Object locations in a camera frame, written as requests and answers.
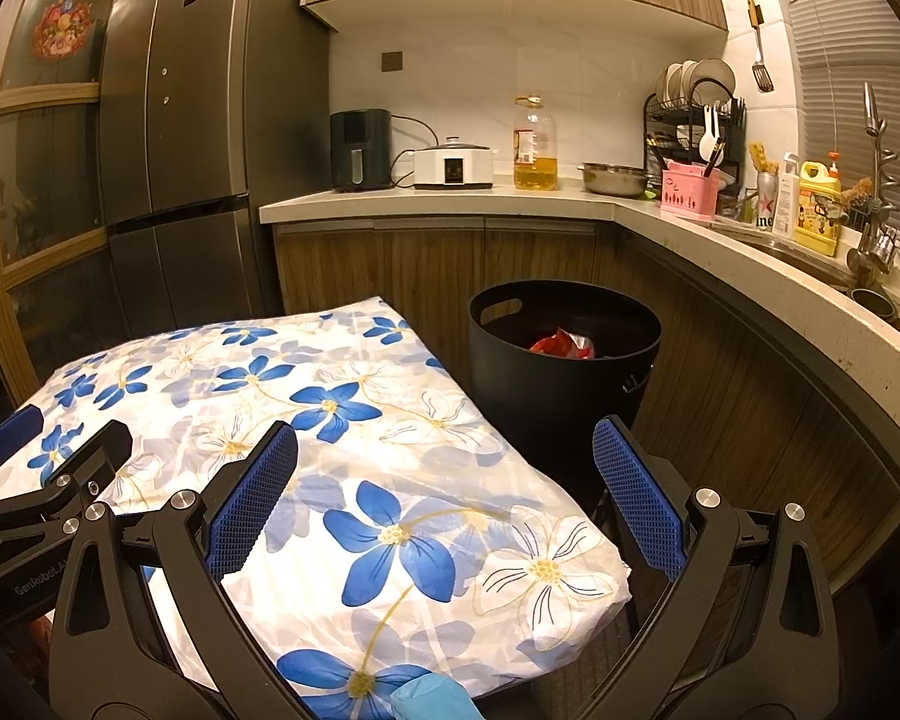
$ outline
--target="white countertop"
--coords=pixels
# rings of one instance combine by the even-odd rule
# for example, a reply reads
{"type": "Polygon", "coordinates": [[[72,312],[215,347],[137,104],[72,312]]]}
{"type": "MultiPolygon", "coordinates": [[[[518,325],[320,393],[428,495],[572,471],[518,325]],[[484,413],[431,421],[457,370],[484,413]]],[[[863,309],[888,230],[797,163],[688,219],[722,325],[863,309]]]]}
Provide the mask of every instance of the white countertop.
{"type": "MultiPolygon", "coordinates": [[[[900,333],[845,295],[719,232],[653,202],[597,196],[578,188],[522,191],[392,189],[320,194],[260,209],[263,223],[388,215],[525,215],[615,221],[713,274],[813,343],[900,426],[900,333]]],[[[834,258],[828,259],[836,264],[834,258]]]]}

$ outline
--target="floral tablecloth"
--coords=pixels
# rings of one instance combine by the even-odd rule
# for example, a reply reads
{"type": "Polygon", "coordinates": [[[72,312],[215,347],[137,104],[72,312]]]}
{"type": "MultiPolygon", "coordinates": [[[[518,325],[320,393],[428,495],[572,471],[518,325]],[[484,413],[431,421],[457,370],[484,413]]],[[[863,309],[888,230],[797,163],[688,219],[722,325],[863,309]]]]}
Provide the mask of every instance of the floral tablecloth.
{"type": "MultiPolygon", "coordinates": [[[[629,598],[616,547],[379,298],[131,341],[29,402],[44,433],[0,468],[0,498],[118,419],[133,451],[101,494],[117,512],[202,490],[275,419],[293,425],[298,470],[222,584],[327,720],[391,717],[389,695],[428,671],[477,696],[558,668],[629,598]]],[[[184,672],[213,685],[160,571],[149,588],[184,672]]]]}

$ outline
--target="window blind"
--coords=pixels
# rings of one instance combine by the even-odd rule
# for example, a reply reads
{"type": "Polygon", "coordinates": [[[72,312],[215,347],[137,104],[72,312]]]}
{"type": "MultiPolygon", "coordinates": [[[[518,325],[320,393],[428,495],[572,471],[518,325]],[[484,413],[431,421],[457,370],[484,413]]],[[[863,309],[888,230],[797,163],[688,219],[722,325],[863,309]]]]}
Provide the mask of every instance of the window blind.
{"type": "MultiPolygon", "coordinates": [[[[864,129],[863,86],[874,84],[880,116],[887,120],[883,145],[899,155],[886,167],[900,182],[900,22],[886,0],[786,0],[802,80],[805,159],[840,152],[845,185],[872,175],[874,156],[864,129]]],[[[900,227],[900,186],[886,199],[898,206],[890,220],[900,227]]]]}

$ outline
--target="pink basket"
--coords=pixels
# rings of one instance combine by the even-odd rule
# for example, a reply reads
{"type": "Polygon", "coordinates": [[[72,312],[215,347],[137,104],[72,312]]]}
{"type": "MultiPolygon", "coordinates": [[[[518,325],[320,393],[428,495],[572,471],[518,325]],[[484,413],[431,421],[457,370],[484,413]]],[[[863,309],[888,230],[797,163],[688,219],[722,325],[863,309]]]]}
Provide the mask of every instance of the pink basket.
{"type": "Polygon", "coordinates": [[[718,170],[703,177],[703,165],[684,165],[667,160],[663,172],[660,207],[674,214],[693,218],[711,218],[717,210],[718,170]]]}

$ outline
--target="silver bolt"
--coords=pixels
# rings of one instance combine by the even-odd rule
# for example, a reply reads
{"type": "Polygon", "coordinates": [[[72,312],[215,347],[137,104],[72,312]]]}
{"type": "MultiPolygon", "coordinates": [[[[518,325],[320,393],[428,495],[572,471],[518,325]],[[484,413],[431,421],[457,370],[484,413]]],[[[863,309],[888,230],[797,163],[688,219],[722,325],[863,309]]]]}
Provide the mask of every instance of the silver bolt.
{"type": "Polygon", "coordinates": [[[192,490],[180,490],[170,497],[170,505],[175,509],[189,509],[197,500],[197,493],[192,490]]]}
{"type": "Polygon", "coordinates": [[[87,507],[86,518],[89,520],[100,519],[106,511],[106,503],[94,503],[87,507]]]}
{"type": "Polygon", "coordinates": [[[716,509],[720,506],[720,493],[710,488],[700,488],[697,490],[697,503],[706,509],[716,509]]]}
{"type": "Polygon", "coordinates": [[[794,522],[800,522],[807,516],[807,512],[804,512],[803,507],[799,503],[788,503],[783,507],[783,511],[787,512],[787,517],[794,520],[794,522]]]}

